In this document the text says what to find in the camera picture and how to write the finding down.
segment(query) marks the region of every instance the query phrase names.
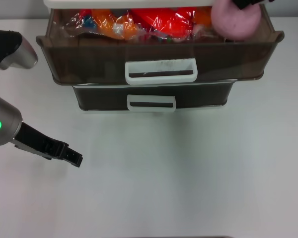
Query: drawer handle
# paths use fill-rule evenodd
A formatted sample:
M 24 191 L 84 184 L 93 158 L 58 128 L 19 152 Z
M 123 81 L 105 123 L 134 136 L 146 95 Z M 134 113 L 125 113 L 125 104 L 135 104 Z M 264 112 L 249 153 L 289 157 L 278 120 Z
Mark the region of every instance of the drawer handle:
M 176 102 L 174 96 L 128 95 L 127 107 L 131 112 L 172 113 Z
M 125 78 L 130 85 L 190 83 L 198 77 L 195 59 L 171 59 L 125 63 Z

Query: closed drawer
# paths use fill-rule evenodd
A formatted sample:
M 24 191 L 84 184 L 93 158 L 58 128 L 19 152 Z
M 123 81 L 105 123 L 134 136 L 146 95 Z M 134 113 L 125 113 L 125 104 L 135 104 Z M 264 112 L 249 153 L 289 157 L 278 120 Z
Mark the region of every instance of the closed drawer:
M 223 41 L 128 43 L 80 35 L 65 38 L 61 29 L 78 9 L 52 9 L 45 36 L 38 36 L 54 80 L 62 85 L 128 85 L 126 63 L 194 59 L 193 83 L 262 77 L 265 66 L 284 33 L 275 31 L 265 6 L 257 33 L 245 42 Z
M 222 106 L 226 103 L 234 82 L 152 87 L 74 86 L 79 107 L 85 111 L 127 111 L 128 95 L 175 97 L 176 108 Z M 134 105 L 156 107 L 155 105 Z

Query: pink sponge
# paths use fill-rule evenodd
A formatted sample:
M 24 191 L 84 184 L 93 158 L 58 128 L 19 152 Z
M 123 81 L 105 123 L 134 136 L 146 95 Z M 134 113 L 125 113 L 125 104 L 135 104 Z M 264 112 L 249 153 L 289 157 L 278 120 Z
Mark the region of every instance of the pink sponge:
M 221 36 L 234 41 L 252 37 L 261 21 L 259 4 L 240 10 L 232 0 L 216 0 L 212 8 L 212 25 Z

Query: toy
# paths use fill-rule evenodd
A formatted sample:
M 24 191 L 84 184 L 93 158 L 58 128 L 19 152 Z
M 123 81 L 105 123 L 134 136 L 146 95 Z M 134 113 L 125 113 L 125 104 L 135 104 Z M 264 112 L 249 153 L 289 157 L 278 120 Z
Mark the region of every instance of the toy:
M 211 6 L 202 6 L 197 7 L 194 11 L 192 21 L 195 24 L 201 24 L 205 27 L 211 27 L 212 20 L 211 20 Z
M 221 36 L 235 41 L 252 37 L 261 21 L 258 4 L 240 10 L 232 0 L 216 0 L 211 13 L 212 25 Z
M 173 39 L 189 37 L 192 29 L 192 17 L 195 7 L 171 8 L 141 8 L 132 9 L 136 23 L 141 24 L 147 31 L 159 35 L 170 36 Z
M 100 34 L 118 40 L 130 40 L 140 33 L 129 14 L 116 17 L 109 9 L 92 9 L 91 12 Z

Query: open drawer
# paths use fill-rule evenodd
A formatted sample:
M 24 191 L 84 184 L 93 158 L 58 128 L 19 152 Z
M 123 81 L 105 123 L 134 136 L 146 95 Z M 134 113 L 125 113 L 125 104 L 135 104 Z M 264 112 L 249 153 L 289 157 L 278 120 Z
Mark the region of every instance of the open drawer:
M 261 9 L 260 27 L 245 42 L 137 44 L 87 35 L 66 38 L 61 28 L 79 9 L 52 9 L 46 35 L 38 36 L 37 43 L 43 50 L 55 82 L 61 85 L 129 85 L 131 83 L 126 78 L 133 78 L 133 68 L 138 68 L 139 62 L 144 65 L 143 68 L 150 68 L 150 61 L 154 60 L 189 62 L 186 67 L 177 61 L 179 69 L 172 69 L 175 75 L 167 75 L 171 76 L 170 83 L 173 84 L 253 80 L 262 77 L 275 47 L 284 38 L 282 31 L 274 30 L 264 5 Z M 152 84 L 152 79 L 156 77 L 166 76 L 151 73 L 143 85 Z M 174 78 L 177 76 L 190 79 L 176 81 Z

